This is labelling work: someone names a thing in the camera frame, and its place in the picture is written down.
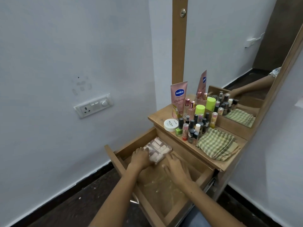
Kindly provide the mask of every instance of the lime green cap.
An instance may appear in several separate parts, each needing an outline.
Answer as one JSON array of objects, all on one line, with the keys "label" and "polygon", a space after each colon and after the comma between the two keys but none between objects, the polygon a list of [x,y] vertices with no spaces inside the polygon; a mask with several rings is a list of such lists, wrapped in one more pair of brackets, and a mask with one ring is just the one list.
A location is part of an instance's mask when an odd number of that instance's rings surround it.
[{"label": "lime green cap", "polygon": [[210,111],[214,111],[214,106],[216,104],[216,99],[213,97],[207,97],[206,109]]},{"label": "lime green cap", "polygon": [[202,115],[202,114],[204,114],[204,112],[205,112],[205,107],[203,105],[199,104],[196,106],[195,114]]}]

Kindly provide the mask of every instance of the jeans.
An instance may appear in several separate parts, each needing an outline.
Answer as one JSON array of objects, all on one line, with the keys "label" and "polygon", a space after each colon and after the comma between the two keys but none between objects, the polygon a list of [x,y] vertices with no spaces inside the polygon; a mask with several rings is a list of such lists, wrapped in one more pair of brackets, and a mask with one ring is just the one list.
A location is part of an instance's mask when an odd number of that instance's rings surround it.
[{"label": "jeans", "polygon": [[180,227],[211,227],[202,213],[194,206]]}]

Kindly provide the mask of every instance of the shirt sleeve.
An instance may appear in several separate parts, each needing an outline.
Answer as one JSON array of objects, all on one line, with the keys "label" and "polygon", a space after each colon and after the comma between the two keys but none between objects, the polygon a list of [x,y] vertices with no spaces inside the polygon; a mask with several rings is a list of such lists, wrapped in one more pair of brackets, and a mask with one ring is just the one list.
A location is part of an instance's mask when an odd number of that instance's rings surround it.
[{"label": "shirt sleeve", "polygon": [[280,70],[281,70],[281,67],[279,67],[279,68],[276,68],[276,69],[274,69],[270,74],[268,74],[268,75],[271,75],[271,76],[273,76],[274,78],[276,78],[277,76],[278,76],[278,74],[280,73]]}]

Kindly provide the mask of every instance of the wall switch board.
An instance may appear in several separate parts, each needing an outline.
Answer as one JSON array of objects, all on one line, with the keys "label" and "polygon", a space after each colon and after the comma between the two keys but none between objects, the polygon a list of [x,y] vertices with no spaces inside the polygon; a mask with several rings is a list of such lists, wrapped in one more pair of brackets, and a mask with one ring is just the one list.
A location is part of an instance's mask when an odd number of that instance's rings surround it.
[{"label": "wall switch board", "polygon": [[85,103],[82,103],[78,106],[75,106],[74,109],[78,113],[79,117],[82,119],[86,116],[104,110],[113,105],[114,103],[112,101],[111,95],[107,94],[99,98],[95,98]]}]

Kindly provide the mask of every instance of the wooden mirror frame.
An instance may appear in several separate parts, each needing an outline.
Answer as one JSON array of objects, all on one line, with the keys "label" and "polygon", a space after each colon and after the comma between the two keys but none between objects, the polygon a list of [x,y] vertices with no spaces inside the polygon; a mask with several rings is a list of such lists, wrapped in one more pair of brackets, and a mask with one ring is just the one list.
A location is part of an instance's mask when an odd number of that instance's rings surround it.
[{"label": "wooden mirror frame", "polygon": [[[184,74],[184,58],[185,58],[185,42],[186,42],[186,24],[187,24],[187,3],[188,0],[172,0],[172,84],[183,82]],[[180,17],[182,9],[186,10],[185,17]],[[296,39],[294,40],[281,68],[279,75],[276,77],[272,84],[266,98],[263,102],[262,107],[258,115],[256,116],[255,122],[252,127],[246,127],[235,121],[232,121],[224,116],[219,116],[217,119],[218,126],[246,139],[249,140],[261,121],[263,120],[266,112],[274,101],[279,89],[284,83],[288,73],[292,66],[297,60],[303,47],[303,25],[301,26]]]}]

